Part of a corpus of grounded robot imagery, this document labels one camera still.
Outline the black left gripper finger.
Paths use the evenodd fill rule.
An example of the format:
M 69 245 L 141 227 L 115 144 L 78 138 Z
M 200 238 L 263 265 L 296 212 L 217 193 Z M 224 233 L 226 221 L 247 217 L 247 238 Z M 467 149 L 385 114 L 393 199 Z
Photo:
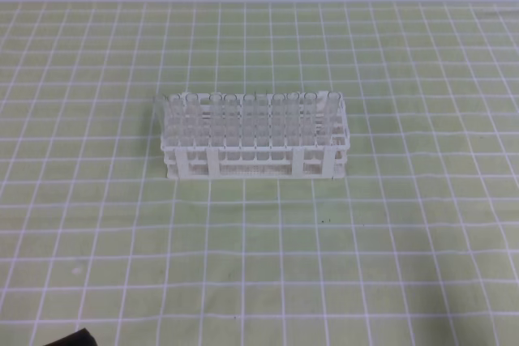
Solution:
M 83 328 L 45 346 L 97 346 L 97 341 L 86 328 Z

